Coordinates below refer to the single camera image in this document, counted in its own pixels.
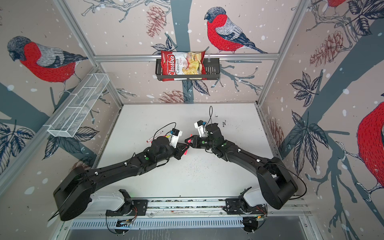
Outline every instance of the bird feet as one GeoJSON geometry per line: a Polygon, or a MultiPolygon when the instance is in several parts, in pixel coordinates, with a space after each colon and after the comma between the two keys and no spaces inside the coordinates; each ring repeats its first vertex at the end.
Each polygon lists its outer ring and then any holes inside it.
{"type": "Polygon", "coordinates": [[[61,92],[59,92],[59,98],[61,98],[61,95],[63,94],[63,93],[71,93],[70,91],[67,91],[67,90],[64,90],[64,91],[61,91],[61,92]]]}
{"type": "Polygon", "coordinates": [[[367,193],[367,195],[368,195],[368,198],[367,199],[364,199],[365,201],[367,201],[367,202],[371,202],[372,201],[372,199],[371,199],[371,191],[369,191],[369,190],[367,190],[361,183],[359,183],[359,182],[355,182],[355,184],[356,185],[359,185],[366,193],[367,193]]]}

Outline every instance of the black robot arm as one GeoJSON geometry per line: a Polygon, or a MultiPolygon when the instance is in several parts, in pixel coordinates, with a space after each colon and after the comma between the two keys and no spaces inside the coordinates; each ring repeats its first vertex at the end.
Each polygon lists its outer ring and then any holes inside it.
{"type": "Polygon", "coordinates": [[[53,193],[61,220],[71,220],[80,215],[87,208],[90,195],[100,188],[146,173],[162,160],[171,157],[180,160],[188,148],[184,143],[177,143],[173,148],[168,138],[161,136],[153,140],[150,147],[126,161],[97,169],[73,169],[53,193]]]}
{"type": "Polygon", "coordinates": [[[217,123],[206,126],[208,137],[194,135],[185,140],[192,148],[204,148],[225,161],[233,162],[257,176],[261,192],[266,202],[280,209],[298,190],[281,159],[268,159],[256,156],[225,140],[217,123]]]}

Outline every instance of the white mesh basket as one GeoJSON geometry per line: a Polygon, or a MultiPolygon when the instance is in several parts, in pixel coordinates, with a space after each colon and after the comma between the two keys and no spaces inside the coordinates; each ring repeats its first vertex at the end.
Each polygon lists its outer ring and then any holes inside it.
{"type": "Polygon", "coordinates": [[[72,93],[74,98],[48,132],[54,137],[73,137],[108,83],[107,74],[91,74],[85,85],[77,93],[72,93]]]}

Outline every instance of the red chips bag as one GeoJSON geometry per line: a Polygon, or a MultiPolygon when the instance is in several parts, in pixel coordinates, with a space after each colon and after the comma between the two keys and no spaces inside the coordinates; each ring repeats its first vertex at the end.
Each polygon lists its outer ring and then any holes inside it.
{"type": "MultiPolygon", "coordinates": [[[[170,52],[161,51],[161,68],[163,75],[206,74],[203,65],[205,51],[170,52]]],[[[186,80],[186,78],[164,78],[163,81],[186,80]]]]}

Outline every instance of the bullfinch illustration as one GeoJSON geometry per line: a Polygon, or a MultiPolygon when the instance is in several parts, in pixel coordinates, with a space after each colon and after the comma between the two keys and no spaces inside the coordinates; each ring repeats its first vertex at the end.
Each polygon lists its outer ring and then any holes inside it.
{"type": "Polygon", "coordinates": [[[241,48],[250,48],[259,53],[266,53],[258,49],[255,44],[245,36],[243,30],[229,19],[224,8],[210,8],[204,19],[208,21],[208,39],[218,48],[217,53],[221,51],[231,51],[235,53],[236,50],[241,48]]]}
{"type": "Polygon", "coordinates": [[[365,116],[358,127],[357,132],[359,153],[352,154],[345,150],[343,143],[341,145],[345,155],[351,155],[360,159],[367,169],[376,178],[377,184],[371,190],[367,190],[361,183],[356,182],[367,192],[367,202],[371,202],[371,194],[377,189],[384,188],[384,102],[380,103],[372,112],[365,116]]]}
{"type": "Polygon", "coordinates": [[[7,48],[12,60],[20,60],[36,77],[51,83],[63,83],[64,90],[59,96],[64,92],[69,93],[65,89],[65,81],[72,75],[76,76],[74,70],[77,64],[88,59],[60,48],[43,46],[23,36],[11,39],[7,48]]]}

